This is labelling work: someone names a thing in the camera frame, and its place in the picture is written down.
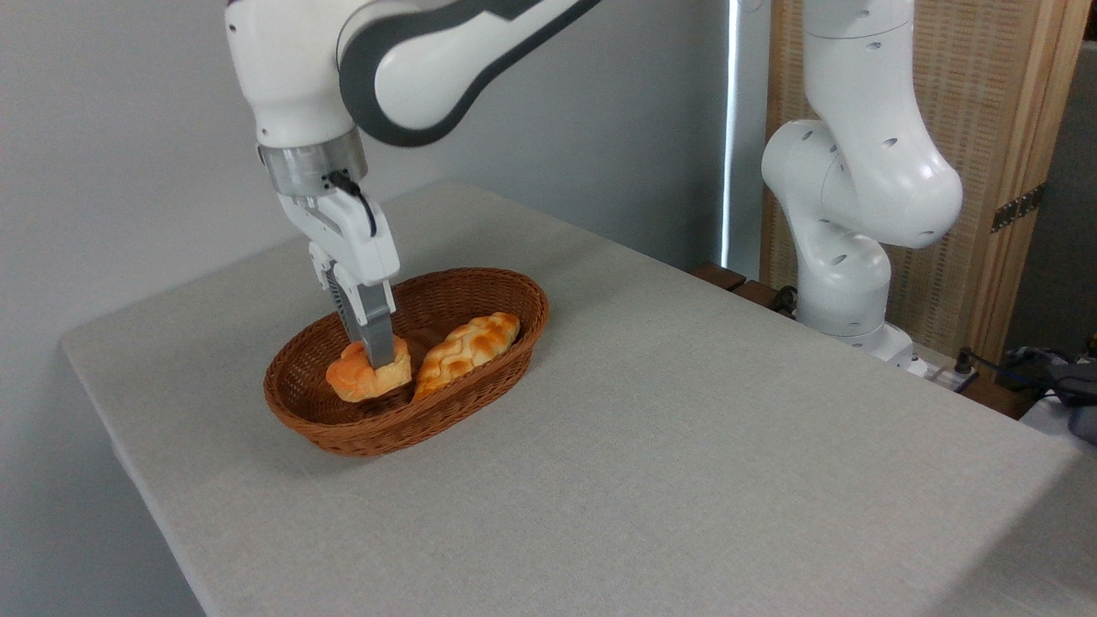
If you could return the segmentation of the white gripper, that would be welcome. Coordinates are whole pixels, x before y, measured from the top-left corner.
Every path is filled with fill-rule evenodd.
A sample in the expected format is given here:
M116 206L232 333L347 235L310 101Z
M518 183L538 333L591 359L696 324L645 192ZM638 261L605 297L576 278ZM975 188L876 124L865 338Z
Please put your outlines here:
M287 218L310 240L309 256L333 300L350 343L361 341L369 366L395 361L388 279L399 273L399 253L387 216L361 193L333 188L318 197L279 193Z

